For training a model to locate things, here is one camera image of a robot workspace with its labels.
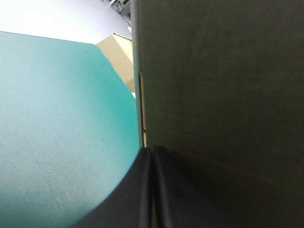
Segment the gray surface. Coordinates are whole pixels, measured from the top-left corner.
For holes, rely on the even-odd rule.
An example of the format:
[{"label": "gray surface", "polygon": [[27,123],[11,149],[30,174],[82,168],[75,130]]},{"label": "gray surface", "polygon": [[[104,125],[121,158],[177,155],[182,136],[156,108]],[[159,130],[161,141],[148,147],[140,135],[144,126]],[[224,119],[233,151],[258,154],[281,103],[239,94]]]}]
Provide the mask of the gray surface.
[{"label": "gray surface", "polygon": [[136,6],[148,146],[248,227],[303,227],[304,2]]}]

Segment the teal surface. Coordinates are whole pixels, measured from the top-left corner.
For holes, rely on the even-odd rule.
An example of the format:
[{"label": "teal surface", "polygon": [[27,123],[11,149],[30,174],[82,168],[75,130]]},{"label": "teal surface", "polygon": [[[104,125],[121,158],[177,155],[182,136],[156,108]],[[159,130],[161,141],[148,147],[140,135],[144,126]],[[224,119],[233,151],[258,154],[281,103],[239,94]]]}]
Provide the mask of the teal surface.
[{"label": "teal surface", "polygon": [[139,144],[135,99],[94,45],[0,32],[0,227],[65,228]]}]

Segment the beige box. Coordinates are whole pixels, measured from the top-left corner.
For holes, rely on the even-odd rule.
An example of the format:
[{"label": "beige box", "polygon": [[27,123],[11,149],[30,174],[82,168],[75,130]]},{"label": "beige box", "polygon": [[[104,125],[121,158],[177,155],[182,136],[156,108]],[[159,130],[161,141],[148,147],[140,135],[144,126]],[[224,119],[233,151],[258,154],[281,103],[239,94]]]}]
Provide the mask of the beige box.
[{"label": "beige box", "polygon": [[114,33],[96,45],[108,58],[129,90],[134,92],[132,40]]}]

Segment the green cutting mat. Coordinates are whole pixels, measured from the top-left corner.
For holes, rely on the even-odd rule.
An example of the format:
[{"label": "green cutting mat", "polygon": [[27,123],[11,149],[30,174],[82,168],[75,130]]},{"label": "green cutting mat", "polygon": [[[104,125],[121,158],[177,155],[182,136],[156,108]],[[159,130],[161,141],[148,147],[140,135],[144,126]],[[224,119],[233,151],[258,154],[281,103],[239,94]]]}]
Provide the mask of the green cutting mat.
[{"label": "green cutting mat", "polygon": [[135,99],[94,45],[0,32],[0,227],[69,227],[137,155]]}]

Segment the wire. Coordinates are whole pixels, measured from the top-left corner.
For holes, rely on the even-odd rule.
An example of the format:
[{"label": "wire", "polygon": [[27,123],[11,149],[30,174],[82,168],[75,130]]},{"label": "wire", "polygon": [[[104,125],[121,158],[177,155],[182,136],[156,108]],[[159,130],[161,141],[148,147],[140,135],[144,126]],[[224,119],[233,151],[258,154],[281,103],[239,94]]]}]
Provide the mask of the wire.
[{"label": "wire", "polygon": [[129,23],[129,21],[131,21],[131,20],[128,19],[128,18],[126,18],[126,17],[122,14],[122,12],[123,12],[123,10],[124,10],[124,4],[122,4],[120,1],[115,2],[117,8],[119,8],[118,3],[123,7],[121,11],[118,11],[117,9],[115,9],[115,8],[113,7],[113,5],[111,5],[111,8],[112,8],[116,13],[118,13],[118,14],[122,17],[122,19],[124,19],[124,21],[126,21],[126,22],[128,23],[129,26],[132,26],[132,25]]}]

